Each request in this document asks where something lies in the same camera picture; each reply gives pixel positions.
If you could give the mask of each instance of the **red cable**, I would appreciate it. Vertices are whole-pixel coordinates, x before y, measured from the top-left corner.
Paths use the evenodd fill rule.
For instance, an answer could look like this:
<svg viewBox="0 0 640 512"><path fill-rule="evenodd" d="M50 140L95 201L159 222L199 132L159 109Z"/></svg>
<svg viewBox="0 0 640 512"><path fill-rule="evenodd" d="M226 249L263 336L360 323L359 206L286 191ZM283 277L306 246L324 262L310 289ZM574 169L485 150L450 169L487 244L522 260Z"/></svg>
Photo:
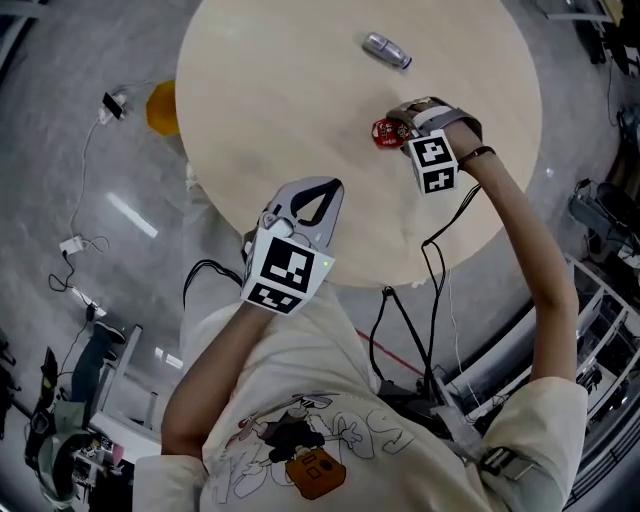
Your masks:
<svg viewBox="0 0 640 512"><path fill-rule="evenodd" d="M356 332L358 333L358 336L360 336L363 340L366 340L367 342L371 343L371 339L369 338L369 336L367 336L365 333L360 332L358 329L356 329ZM398 357L397 355L395 355L393 352L390 352L389 350L387 350L386 348L384 348L382 345L380 345L380 343L378 343L376 340L373 340L373 346L380 349L382 352L384 352L386 355L388 355L391 359L393 359L394 361L396 361L397 363L400 363L402 366L404 366L405 368L411 370L413 373L419 375L420 377L423 377L423 372L421 372L420 370L418 370L415 366L411 366L409 363L407 363L404 359L401 359L400 357Z"/></svg>

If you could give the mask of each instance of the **black cable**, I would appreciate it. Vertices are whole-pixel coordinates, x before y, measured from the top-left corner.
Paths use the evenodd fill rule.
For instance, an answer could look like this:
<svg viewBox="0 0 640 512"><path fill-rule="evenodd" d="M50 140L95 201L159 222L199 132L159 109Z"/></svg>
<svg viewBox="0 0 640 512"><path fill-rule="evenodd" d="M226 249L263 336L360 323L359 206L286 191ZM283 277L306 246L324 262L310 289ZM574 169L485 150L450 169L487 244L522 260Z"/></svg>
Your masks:
<svg viewBox="0 0 640 512"><path fill-rule="evenodd" d="M60 375L62 375L64 373L64 365L67 362L67 359L69 358L69 355L71 355L71 351L73 350L74 345L78 342L78 338L80 337L80 335L84 332L84 330L87 328L87 324L89 323L89 320L85 320L84 321L84 325L82 326L82 329L80 329L80 332L78 334L76 334L76 339L73 340L73 343L71 344L71 347L69 347L69 352L67 352L67 355L64 358L64 361L62 361L62 366L60 367L60 373L58 373L58 375L56 375L56 378L60 377Z"/></svg>
<svg viewBox="0 0 640 512"><path fill-rule="evenodd" d="M380 379L386 380L383 377L382 372L380 371L380 368L378 367L378 364L376 363L375 352L373 350L373 342L374 342L374 337L375 337L375 334L376 334L376 330L378 329L378 325L380 324L380 321L382 320L382 316L384 315L384 308L385 308L385 305L387 303L387 299L389 297L393 297L393 300L396 303L396 306L400 310L400 313L402 314L402 318L404 318L404 321L407 324L407 327L409 328L409 332L411 333L411 337L413 338L413 341L416 344L416 347L418 348L418 352L420 353L420 357L422 358L422 361L425 364L425 373L424 373L425 381L427 379L429 379L429 381L431 382L431 384L433 386L434 395L436 397L436 400L439 403L443 403L442 395L440 394L440 390L438 389L438 386L436 384L436 380L435 380L435 377L433 375L433 372L431 371L431 367L427 364L428 358L427 358L427 353L424 350L424 345L422 344L422 341L420 341L420 336L418 335L418 332L416 331L415 327L413 326L413 323L411 322L411 319L409 318L409 315L405 311L405 309L404 309L404 307L402 305L402 302L400 302L400 298L398 297L398 295L396 294L396 291L391 286L385 286L385 288L382 290L382 304L380 304L380 311L378 312L378 319L376 320L376 323L374 324L373 329L371 329L371 334L369 335L369 359L371 360L371 367L373 368L373 371L376 373L376 375L378 377L380 377Z"/></svg>
<svg viewBox="0 0 640 512"><path fill-rule="evenodd" d="M438 304L440 302L440 295L442 294L442 290L444 288L444 281L446 279L447 276L447 269L444 263L444 257L442 256L442 251L440 250L440 247L438 246L438 244L436 244L433 240L429 242L429 244L433 245L436 250L438 251L438 256L440 258L440 265L442 266L442 275L440 278L440 283L437 284L436 283L436 278L433 274L433 270L431 269L431 264L429 263L429 258L427 256L427 253L425 251L425 246L423 244L423 246L421 247L422 250L422 255L424 256L425 261L427 262L427 268L429 269L429 275L431 276L431 281L433 282L433 287L435 289L435 298L433 299L433 307L431 308L431 328L430 328L430 333L429 333L429 350L427 352L427 356L426 356L426 365L427 368L431 369L431 356L433 354L433 341L435 338L435 331L436 331L436 316L438 314ZM430 376L430 380L431 383L434 386L434 393L437 390L437 386L435 383L435 378L433 377L433 372L430 372L431 376ZM429 390L429 385L427 384L426 380L425 380L425 387L427 388L427 392Z"/></svg>
<svg viewBox="0 0 640 512"><path fill-rule="evenodd" d="M66 292L69 288L73 288L73 286L69 285L69 279L71 279L71 276L75 273L76 269L73 267L73 265L71 264L71 262L69 261L69 255L67 254L67 251L63 251L62 252L62 258L64 259L64 261L67 263L67 265L69 265L69 268L71 269L71 272L69 272L69 275L66 277L66 279L64 280L64 283L60 280L60 278L58 276L56 276L55 274L49 274L49 288L51 288L54 292L58 292L58 293L64 293ZM60 285L60 288L54 288L51 285L51 278L55 279L56 282Z"/></svg>
<svg viewBox="0 0 640 512"><path fill-rule="evenodd" d="M437 364L433 367L434 370L440 370L442 372L442 374L444 375L445 379L449 378L449 372L447 370L445 370L441 365Z"/></svg>
<svg viewBox="0 0 640 512"><path fill-rule="evenodd" d="M387 303L387 298L388 298L386 291L387 291L386 287L382 289L382 304L380 304L378 319L376 320L376 323L373 324L373 329L371 329L371 334L369 335L369 360L371 361L371 367L373 368L373 371L376 372L376 375L380 378L380 380L386 380L386 379L382 376L382 372L378 367L378 363L376 363L376 357L373 350L373 337L376 334L378 325L380 325L380 320L382 320L382 315L384 315L384 306Z"/></svg>
<svg viewBox="0 0 640 512"><path fill-rule="evenodd" d="M447 229L449 229L449 227L460 218L460 216L464 213L464 211L467 209L467 207L471 204L471 201L473 201L473 198L478 194L478 192L480 192L480 185L476 185L474 186L465 196L465 198L462 200L462 203L460 203L460 206L458 207L458 210L456 211L456 213L454 214L454 216L451 218L451 220L441 229L439 229L438 231L436 231L433 235L431 235L429 238L427 238L424 242L422 242L422 245L420 247L420 250L422 251L422 255L424 256L424 260L427 263L427 268L429 269L429 275L431 277L431 281L433 282L433 287L435 290L435 299L433 301L433 308L431 309L431 330L430 330L430 334L429 334L429 349L427 351L427 359L426 359L426 366L427 366L427 372L430 373L429 379L425 378L425 382L424 382L424 387L425 387L425 392L428 394L429 393L429 383L431 383L431 385L433 385L434 387L434 393L439 393L439 390L437 388L436 385L436 381L435 381L435 377L433 376L433 372L431 371L431 358L433 355L433 342L434 342L434 338L435 338L435 324L436 324L436 316L438 313L438 303L440 301L440 295L442 294L442 290L444 288L444 282L446 279L446 275L447 275L447 270L446 270L446 265L444 262L444 256L442 255L442 251L440 250L440 247L438 246L438 244L435 243L435 240L442 234L444 233ZM433 273L433 269L431 268L431 263L429 261L429 257L427 256L427 252L426 252L426 247L429 245L433 245L436 250L438 251L438 257L440 259L440 265L442 266L442 276L440 278L440 283L436 282L436 278L435 275Z"/></svg>
<svg viewBox="0 0 640 512"><path fill-rule="evenodd" d="M382 304L380 305L380 311L378 312L378 318L376 320L376 323L373 326L373 329L371 329L371 334L369 336L369 359L371 360L371 366L373 368L373 371L376 373L376 375L378 375L378 377L380 377L380 379L385 380L384 377L382 376L382 372L380 371L380 368L378 367L376 361L375 361L375 354L374 354L374 350L373 350L373 341L374 341L374 336L376 333L376 330L378 329L378 325L380 324L380 321L382 320L382 316L384 314L384 308L385 308L385 304L387 299L389 298L389 296L393 297L396 305L398 306L398 309L400 309L400 312L402 313L402 316L405 320L405 322L407 323L407 326L409 327L409 331L411 332L411 336L416 344L416 347L418 348L418 351L420 352L420 356L422 357L422 360L425 364L425 373L424 373L424 387L423 387L423 394L428 395L429 394L429 390L430 388L433 389L433 394L436 397L436 399L440 402L443 403L442 400L442 395L440 394L440 390L438 388L435 376L433 374L433 370L431 369L431 359L432 359L432 355L433 355L433 342L434 342L434 337L435 337L435 321L436 321L436 315L438 312L438 302L440 300L440 295L442 294L442 290L444 288L444 283L445 283L445 279L446 279L446 265L444 262L444 256L442 254L442 251L440 250L440 247L438 246L438 244L435 243L435 240L442 234L444 233L456 220L458 220L460 218L460 216L464 213L464 211L467 209L467 207L471 204L471 201L473 200L473 198L478 194L478 192L480 191L480 185L476 185L474 186L465 196L465 198L462 200L462 203L460 203L460 206L458 208L458 210L456 211L456 213L454 214L454 216L452 217L452 219L441 229L439 229L438 231L436 231L436 233L434 233L431 237L429 237L427 240L425 240L420 249L422 251L422 255L424 256L424 259L427 263L427 268L429 269L429 275L431 276L431 280L433 282L433 286L434 286L434 290L435 290L435 299L434 299L434 303L433 303L433 308L431 310L431 331L429 334L429 349L428 351L425 351L424 346L422 344L422 342L420 341L420 337L418 336L418 333L416 332L415 328L413 327L413 324L411 323L411 320L409 319L409 316L407 315L407 312L405 311L404 307L402 306L402 303L400 302L400 299L398 298L395 290L393 288L391 288L390 286L385 287L382 290ZM440 259L440 264L442 266L442 277L440 278L440 282L438 283L436 281L435 275L433 273L433 269L431 268L431 263L429 261L429 258L427 256L427 253L425 251L425 248L428 245L433 245L436 250L438 251L438 257Z"/></svg>
<svg viewBox="0 0 640 512"><path fill-rule="evenodd" d="M186 305L187 290L189 289L189 286L191 286L191 282L196 277L196 274L203 267L209 267L214 269L218 274L220 274L221 276L228 277L229 279L234 281L238 286L242 288L242 279L233 270L229 270L228 268L223 267L222 265L220 265L220 263L214 260L209 260L209 259L200 260L191 268L191 270L189 271L189 275L187 276L187 279L185 279L184 287L182 289L182 306L183 307Z"/></svg>
<svg viewBox="0 0 640 512"><path fill-rule="evenodd" d="M590 180L589 178L585 178L583 180L580 180L578 183L576 183L576 186L573 189L573 193L577 194L579 190L582 190L585 187L589 188L589 194L588 196L591 197L591 185L593 185L595 182Z"/></svg>

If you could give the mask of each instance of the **white strap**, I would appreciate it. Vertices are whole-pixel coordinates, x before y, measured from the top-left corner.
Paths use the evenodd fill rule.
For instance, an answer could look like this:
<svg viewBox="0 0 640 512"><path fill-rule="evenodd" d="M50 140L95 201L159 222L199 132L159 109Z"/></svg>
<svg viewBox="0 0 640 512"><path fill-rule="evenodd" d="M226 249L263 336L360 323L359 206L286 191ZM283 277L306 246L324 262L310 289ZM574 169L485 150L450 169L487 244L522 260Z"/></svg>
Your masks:
<svg viewBox="0 0 640 512"><path fill-rule="evenodd" d="M434 117L441 116L442 114L446 114L450 112L451 107L447 107L446 105L439 105L437 107L431 107L427 110L420 112L416 117L413 118L413 123L420 128L427 121L431 121Z"/></svg>
<svg viewBox="0 0 640 512"><path fill-rule="evenodd" d="M431 409L431 412L440 416L444 424L449 429L454 443L456 443L462 453L467 454L467 458L476 462L484 455L484 446L482 445L482 436L471 425L466 423L460 413L453 407L439 406Z"/></svg>

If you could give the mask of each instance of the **black wristband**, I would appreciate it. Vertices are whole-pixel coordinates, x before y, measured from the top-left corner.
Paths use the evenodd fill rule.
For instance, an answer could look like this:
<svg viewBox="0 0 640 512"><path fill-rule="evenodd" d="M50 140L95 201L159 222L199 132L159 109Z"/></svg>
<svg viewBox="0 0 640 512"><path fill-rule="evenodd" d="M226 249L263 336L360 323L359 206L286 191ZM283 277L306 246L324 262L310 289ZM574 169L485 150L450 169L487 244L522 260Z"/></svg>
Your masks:
<svg viewBox="0 0 640 512"><path fill-rule="evenodd" d="M460 160L458 160L458 167L460 169L464 168L465 164L469 160L473 160L474 158L479 157L481 155L484 155L485 153L493 153L494 155L496 154L496 152L494 151L494 149L492 147L490 147L490 146L480 146L475 151L472 151L467 156L463 156Z"/></svg>

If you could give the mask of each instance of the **person's arm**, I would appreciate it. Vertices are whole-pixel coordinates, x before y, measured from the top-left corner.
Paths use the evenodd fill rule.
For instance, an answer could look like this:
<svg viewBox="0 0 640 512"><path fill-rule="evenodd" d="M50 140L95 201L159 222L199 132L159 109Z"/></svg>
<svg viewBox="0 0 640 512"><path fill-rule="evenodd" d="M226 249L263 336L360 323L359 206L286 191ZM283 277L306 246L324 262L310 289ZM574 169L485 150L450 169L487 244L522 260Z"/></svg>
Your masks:
<svg viewBox="0 0 640 512"><path fill-rule="evenodd" d="M445 128L456 157L482 145L462 122ZM504 224L536 308L531 380L576 379L578 297L564 256L500 159L491 153L470 160L465 170L487 194Z"/></svg>
<svg viewBox="0 0 640 512"><path fill-rule="evenodd" d="M162 420L162 454L202 459L245 361L274 313L243 303L173 392Z"/></svg>

